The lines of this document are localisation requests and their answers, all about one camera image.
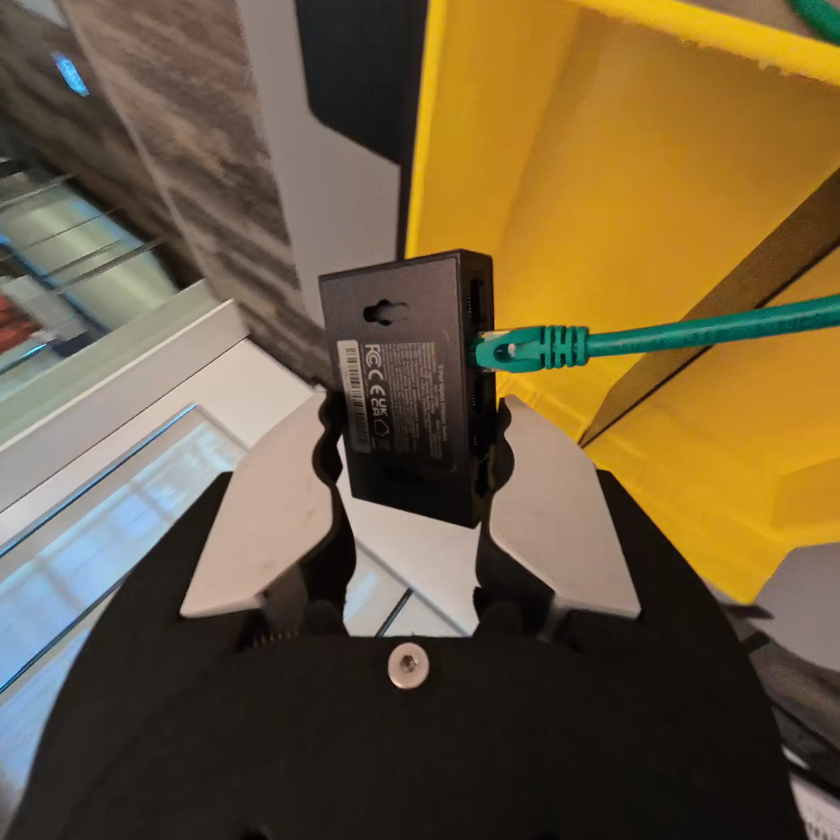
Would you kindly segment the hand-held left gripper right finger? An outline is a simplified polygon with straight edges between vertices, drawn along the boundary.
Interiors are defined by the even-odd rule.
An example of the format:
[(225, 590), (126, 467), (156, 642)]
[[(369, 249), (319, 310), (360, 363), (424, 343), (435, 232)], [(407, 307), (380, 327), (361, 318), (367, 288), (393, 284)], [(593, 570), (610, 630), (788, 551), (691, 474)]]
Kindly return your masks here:
[(479, 531), (479, 604), (523, 618), (638, 618), (641, 605), (592, 461), (516, 396), (500, 401), (493, 484)]

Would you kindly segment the black network switch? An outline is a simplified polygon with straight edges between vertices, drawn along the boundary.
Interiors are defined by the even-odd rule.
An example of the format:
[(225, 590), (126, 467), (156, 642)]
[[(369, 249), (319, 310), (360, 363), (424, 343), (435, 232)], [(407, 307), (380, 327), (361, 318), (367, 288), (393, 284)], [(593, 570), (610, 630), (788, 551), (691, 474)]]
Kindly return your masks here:
[(492, 258), (465, 249), (318, 279), (354, 498), (480, 524), (497, 389), (472, 352), (495, 327), (493, 280)]

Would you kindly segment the yellow plastic bin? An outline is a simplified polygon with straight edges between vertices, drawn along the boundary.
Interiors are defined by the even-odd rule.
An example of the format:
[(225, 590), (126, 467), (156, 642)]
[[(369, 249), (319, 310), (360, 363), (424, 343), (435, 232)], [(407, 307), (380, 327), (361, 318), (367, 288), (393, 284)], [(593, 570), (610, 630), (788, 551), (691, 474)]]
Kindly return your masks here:
[[(838, 293), (838, 45), (689, 2), (428, 2), (406, 257), (492, 257), (499, 329)], [(838, 329), (502, 374), (751, 602), (838, 542)]]

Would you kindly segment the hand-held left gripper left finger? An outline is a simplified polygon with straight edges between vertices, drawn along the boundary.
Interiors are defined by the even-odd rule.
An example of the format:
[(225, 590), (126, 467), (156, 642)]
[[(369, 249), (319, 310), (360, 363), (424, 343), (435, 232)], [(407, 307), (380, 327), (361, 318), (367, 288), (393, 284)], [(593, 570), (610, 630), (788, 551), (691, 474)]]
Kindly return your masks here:
[(342, 610), (354, 536), (338, 479), (343, 399), (315, 392), (238, 463), (224, 492), (181, 615), (260, 609), (299, 618), (308, 602)]

